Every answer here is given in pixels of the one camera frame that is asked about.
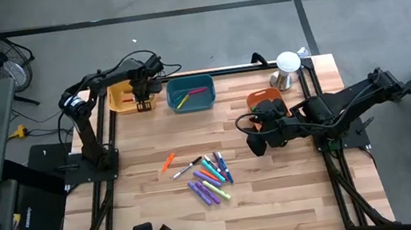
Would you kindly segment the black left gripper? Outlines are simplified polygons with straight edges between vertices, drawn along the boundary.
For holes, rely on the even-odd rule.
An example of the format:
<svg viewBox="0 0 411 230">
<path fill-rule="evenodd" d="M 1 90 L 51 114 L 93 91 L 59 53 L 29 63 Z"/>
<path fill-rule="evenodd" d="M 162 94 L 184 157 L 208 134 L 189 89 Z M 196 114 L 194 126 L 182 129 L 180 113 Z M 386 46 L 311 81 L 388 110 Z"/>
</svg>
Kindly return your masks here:
<svg viewBox="0 0 411 230">
<path fill-rule="evenodd" d="M 161 81 L 156 75 L 163 70 L 163 64 L 157 54 L 152 54 L 147 61 L 139 61 L 134 58 L 127 59 L 124 64 L 128 69 L 129 85 L 135 97 L 138 112 L 151 111 L 151 94 L 160 93 Z"/>
</svg>

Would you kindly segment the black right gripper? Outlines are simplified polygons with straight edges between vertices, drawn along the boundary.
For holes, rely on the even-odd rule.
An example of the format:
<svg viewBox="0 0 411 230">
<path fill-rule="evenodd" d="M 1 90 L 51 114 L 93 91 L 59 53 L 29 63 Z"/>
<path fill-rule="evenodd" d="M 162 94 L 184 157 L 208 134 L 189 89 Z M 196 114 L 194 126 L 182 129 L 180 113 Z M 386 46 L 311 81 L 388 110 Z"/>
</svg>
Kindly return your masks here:
<svg viewBox="0 0 411 230">
<path fill-rule="evenodd" d="M 260 101 L 252 111 L 250 122 L 255 125 L 245 128 L 247 145 L 258 157 L 268 146 L 284 147 L 297 137 L 296 127 L 287 125 L 290 121 L 286 104 L 282 99 Z"/>
</svg>

